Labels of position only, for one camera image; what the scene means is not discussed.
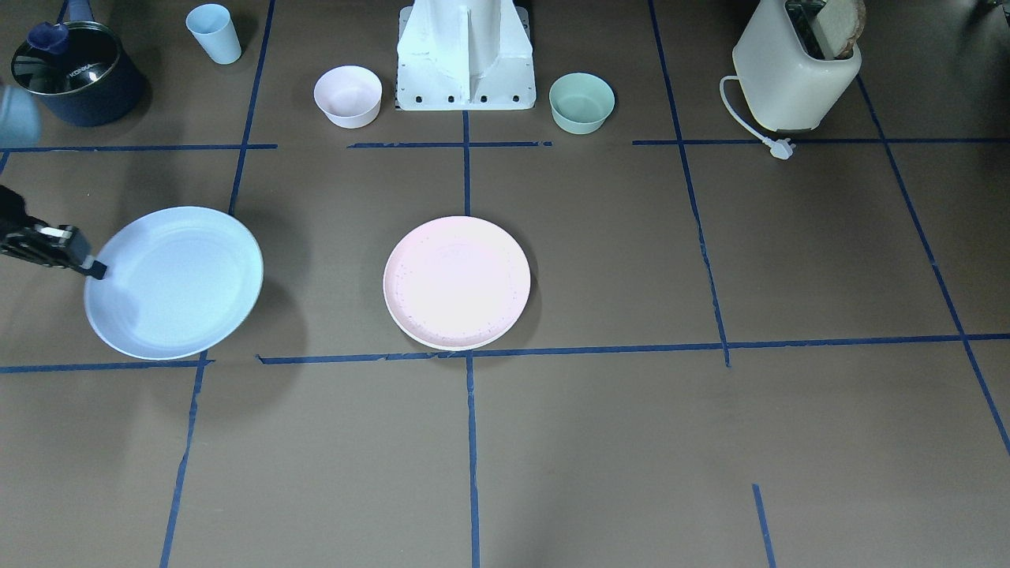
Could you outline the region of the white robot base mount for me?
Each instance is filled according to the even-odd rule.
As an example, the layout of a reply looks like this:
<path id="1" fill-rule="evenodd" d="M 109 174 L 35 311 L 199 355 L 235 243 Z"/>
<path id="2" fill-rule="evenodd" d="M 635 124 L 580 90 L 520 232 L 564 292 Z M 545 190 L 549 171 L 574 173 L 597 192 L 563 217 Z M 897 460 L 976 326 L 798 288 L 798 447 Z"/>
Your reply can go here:
<path id="1" fill-rule="evenodd" d="M 513 111 L 537 101 L 528 9 L 415 1 L 400 10 L 395 101 L 404 111 Z"/>

